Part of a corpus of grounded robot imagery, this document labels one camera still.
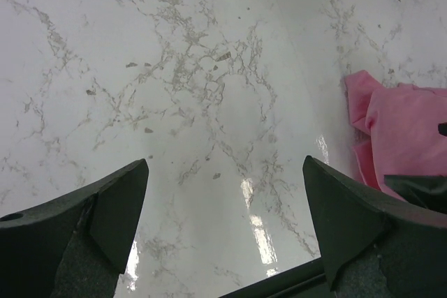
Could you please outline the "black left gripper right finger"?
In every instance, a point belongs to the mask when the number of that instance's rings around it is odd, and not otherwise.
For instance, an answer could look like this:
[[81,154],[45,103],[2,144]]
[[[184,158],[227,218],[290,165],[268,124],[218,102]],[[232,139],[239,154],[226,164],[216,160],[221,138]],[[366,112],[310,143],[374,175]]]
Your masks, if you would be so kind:
[[445,297],[446,215],[307,156],[302,166],[326,281],[336,297]]

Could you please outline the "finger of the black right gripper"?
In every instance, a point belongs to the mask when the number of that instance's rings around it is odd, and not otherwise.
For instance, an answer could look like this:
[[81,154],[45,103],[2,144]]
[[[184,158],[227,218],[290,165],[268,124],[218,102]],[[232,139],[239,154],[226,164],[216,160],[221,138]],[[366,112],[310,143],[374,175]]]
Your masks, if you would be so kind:
[[407,202],[446,213],[446,177],[386,175],[385,185]]

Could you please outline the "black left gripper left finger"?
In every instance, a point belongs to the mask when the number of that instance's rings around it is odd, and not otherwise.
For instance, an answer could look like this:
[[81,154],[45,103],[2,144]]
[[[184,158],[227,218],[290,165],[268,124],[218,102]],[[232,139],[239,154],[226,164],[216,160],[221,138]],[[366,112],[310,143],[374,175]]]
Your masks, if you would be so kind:
[[126,271],[148,176],[140,159],[1,217],[1,296],[113,297]]

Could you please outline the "pink t shirt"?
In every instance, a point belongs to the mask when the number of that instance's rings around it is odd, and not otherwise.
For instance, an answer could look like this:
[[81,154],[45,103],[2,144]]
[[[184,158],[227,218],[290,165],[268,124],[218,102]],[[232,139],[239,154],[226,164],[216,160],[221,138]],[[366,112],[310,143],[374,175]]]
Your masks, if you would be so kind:
[[354,147],[362,183],[398,198],[387,175],[446,175],[446,90],[398,84],[386,88],[366,70],[344,79],[349,120],[368,140]]

